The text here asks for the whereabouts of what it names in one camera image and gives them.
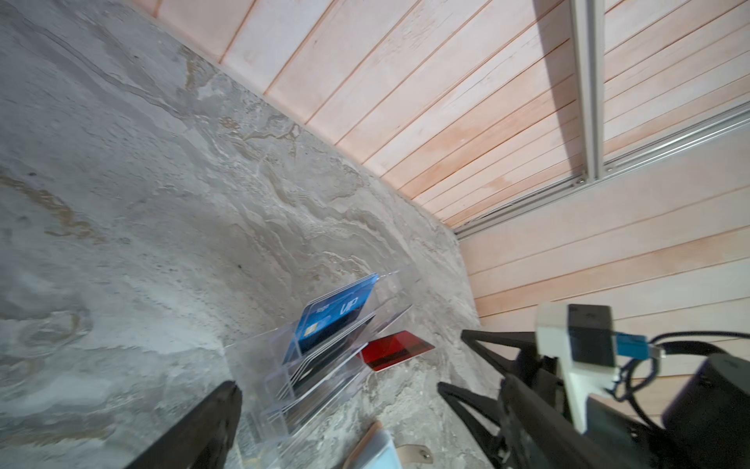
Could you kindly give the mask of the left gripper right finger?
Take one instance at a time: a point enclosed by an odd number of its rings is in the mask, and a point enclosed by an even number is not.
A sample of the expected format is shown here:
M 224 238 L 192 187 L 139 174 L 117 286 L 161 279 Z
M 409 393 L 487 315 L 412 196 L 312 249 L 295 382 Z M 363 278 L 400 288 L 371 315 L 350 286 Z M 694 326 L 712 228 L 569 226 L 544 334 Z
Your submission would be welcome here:
M 598 445 L 515 376 L 504 379 L 500 394 L 501 434 L 507 468 L 632 468 L 622 451 Z

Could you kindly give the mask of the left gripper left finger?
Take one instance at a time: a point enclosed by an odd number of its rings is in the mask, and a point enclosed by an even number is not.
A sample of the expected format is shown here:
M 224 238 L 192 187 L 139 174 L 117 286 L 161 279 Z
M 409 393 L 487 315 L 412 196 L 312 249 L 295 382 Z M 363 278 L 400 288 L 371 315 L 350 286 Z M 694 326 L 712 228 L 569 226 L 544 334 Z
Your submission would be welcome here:
M 241 406 L 238 385 L 223 382 L 126 468 L 224 468 Z

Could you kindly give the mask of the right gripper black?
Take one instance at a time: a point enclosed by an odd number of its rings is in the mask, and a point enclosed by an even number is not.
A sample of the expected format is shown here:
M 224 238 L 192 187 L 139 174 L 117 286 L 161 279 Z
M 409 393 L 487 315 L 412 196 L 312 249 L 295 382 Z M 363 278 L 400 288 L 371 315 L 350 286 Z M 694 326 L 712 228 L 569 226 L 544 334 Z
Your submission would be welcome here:
M 632 468 L 747 468 L 749 361 L 708 357 L 662 414 L 664 429 L 650 432 L 603 410 L 584 435 L 622 451 Z

